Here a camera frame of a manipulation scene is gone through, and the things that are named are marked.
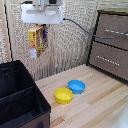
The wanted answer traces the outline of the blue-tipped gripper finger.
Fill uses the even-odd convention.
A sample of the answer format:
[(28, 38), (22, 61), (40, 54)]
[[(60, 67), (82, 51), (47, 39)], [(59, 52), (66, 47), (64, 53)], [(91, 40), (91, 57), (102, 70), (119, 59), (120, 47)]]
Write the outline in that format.
[(43, 24), (43, 38), (46, 39), (47, 38), (47, 27), (46, 27), (46, 24)]

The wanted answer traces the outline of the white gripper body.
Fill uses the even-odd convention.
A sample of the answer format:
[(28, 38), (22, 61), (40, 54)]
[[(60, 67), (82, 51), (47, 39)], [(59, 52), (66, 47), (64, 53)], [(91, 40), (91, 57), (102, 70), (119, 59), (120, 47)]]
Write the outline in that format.
[(47, 6), (43, 11), (36, 10), (32, 4), (22, 4), (21, 10), (21, 19), (24, 23), (56, 25), (63, 22), (63, 10), (59, 6)]

